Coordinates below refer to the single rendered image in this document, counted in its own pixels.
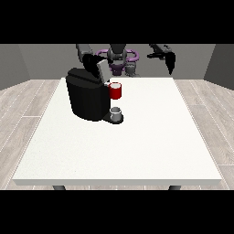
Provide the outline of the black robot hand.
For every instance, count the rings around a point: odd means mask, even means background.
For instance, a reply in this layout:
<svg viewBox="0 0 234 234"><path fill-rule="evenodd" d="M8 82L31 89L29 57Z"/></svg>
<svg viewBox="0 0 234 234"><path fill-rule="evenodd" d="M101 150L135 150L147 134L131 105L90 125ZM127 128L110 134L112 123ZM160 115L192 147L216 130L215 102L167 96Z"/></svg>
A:
<svg viewBox="0 0 234 234"><path fill-rule="evenodd" d="M85 70L90 72L94 77L99 77L99 69L97 63L100 61L99 57L96 55L85 54L82 58L83 66Z"/></svg>
<svg viewBox="0 0 234 234"><path fill-rule="evenodd" d="M165 54L165 64L168 68L169 74L172 74L176 63L176 54L174 52L168 52Z"/></svg>

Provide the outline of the pale grey machine lid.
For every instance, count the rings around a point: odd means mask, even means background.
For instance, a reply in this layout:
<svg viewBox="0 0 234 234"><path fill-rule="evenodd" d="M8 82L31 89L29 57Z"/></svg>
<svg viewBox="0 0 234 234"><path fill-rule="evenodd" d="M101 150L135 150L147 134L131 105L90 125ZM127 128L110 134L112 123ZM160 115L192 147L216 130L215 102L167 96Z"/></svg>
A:
<svg viewBox="0 0 234 234"><path fill-rule="evenodd" d="M103 83L106 83L111 78L111 72L109 68L108 61L106 59L97 63L97 67L99 69L99 73L101 76L101 80Z"/></svg>

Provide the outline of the black coffee machine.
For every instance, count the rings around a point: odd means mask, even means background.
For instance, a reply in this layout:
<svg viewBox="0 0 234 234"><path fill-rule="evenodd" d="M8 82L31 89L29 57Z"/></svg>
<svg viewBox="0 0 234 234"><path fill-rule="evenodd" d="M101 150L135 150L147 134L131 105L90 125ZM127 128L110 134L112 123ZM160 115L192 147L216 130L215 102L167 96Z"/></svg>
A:
<svg viewBox="0 0 234 234"><path fill-rule="evenodd" d="M68 72L66 83L73 113L86 121L123 122L123 115L111 113L111 89L85 69L73 68Z"/></svg>

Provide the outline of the red pod holder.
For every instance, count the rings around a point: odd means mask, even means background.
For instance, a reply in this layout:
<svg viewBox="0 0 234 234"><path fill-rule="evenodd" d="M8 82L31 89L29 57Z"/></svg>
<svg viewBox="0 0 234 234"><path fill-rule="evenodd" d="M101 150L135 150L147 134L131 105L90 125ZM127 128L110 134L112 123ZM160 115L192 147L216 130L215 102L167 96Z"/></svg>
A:
<svg viewBox="0 0 234 234"><path fill-rule="evenodd" d="M119 82L112 82L109 85L110 98L118 100L122 97L122 84Z"/></svg>

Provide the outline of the small grey coffee pod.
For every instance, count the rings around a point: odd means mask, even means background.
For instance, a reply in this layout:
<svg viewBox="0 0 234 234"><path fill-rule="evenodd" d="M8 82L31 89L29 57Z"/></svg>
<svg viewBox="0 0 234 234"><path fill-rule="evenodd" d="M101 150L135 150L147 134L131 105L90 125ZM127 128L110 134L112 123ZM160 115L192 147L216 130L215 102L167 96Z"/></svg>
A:
<svg viewBox="0 0 234 234"><path fill-rule="evenodd" d="M134 76L136 70L136 64L134 62L127 62L125 65L125 74L127 76Z"/></svg>

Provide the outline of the small grey cup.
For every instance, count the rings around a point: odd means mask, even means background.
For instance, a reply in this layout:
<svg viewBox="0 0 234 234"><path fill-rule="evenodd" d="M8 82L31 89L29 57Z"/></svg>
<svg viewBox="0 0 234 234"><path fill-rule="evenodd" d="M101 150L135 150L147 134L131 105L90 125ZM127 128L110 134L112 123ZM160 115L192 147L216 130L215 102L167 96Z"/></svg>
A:
<svg viewBox="0 0 234 234"><path fill-rule="evenodd" d="M122 111L119 107L112 107L110 109L111 120L118 122L122 118Z"/></svg>

